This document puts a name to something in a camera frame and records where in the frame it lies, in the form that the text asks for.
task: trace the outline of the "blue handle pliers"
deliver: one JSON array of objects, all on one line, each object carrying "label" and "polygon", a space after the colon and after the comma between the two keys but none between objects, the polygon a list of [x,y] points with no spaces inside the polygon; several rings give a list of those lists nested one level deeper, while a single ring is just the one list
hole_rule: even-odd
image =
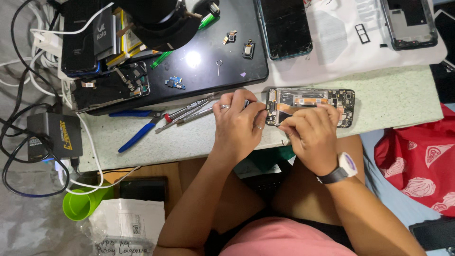
[{"label": "blue handle pliers", "polygon": [[158,121],[161,120],[161,118],[164,117],[162,114],[164,111],[153,111],[153,110],[124,110],[116,113],[111,113],[109,114],[110,117],[153,117],[150,122],[142,129],[139,130],[125,145],[123,145],[118,152],[123,153],[130,147],[132,147],[134,144],[136,144],[142,137],[144,137],[150,130],[155,127],[155,125],[158,123]]}]

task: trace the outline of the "person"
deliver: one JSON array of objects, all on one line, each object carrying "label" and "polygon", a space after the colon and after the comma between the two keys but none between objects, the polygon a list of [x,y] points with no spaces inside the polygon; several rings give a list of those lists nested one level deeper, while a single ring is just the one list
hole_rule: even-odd
[{"label": "person", "polygon": [[[251,103],[244,109],[245,100]],[[278,127],[297,158],[270,206],[232,172],[261,141],[265,105],[250,91],[236,90],[221,96],[213,114],[212,151],[189,164],[196,170],[201,165],[198,172],[181,172],[183,183],[185,175],[192,181],[182,184],[185,191],[166,219],[154,255],[426,255],[364,185],[360,137],[337,139],[340,114],[334,107],[299,110]],[[315,175],[337,168],[341,152],[351,156],[358,174],[330,184],[317,181]]]}]

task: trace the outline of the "wristwatch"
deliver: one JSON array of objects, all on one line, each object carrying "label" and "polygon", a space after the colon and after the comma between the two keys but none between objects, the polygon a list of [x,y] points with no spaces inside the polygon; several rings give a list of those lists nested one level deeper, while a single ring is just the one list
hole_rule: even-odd
[{"label": "wristwatch", "polygon": [[351,156],[346,152],[342,152],[338,155],[338,167],[335,170],[327,175],[316,177],[320,183],[330,184],[355,176],[356,174],[357,168]]}]

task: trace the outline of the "sim card tray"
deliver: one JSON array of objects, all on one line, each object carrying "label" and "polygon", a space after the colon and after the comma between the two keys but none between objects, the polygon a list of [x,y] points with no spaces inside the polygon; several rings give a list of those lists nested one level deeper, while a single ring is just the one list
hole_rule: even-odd
[{"label": "sim card tray", "polygon": [[357,31],[357,35],[359,35],[359,38],[360,38],[360,41],[362,42],[362,44],[371,42],[367,35],[367,31],[365,30],[365,27],[362,23],[355,25],[355,30]]}]

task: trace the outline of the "black charger box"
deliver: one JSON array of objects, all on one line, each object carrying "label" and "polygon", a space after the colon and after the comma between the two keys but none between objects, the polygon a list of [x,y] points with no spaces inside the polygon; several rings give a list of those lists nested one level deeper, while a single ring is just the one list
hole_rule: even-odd
[{"label": "black charger box", "polygon": [[[81,121],[78,117],[56,113],[40,113],[27,117],[27,129],[48,135],[52,151],[58,159],[82,156]],[[29,160],[42,159],[48,152],[36,137],[27,143]]]}]

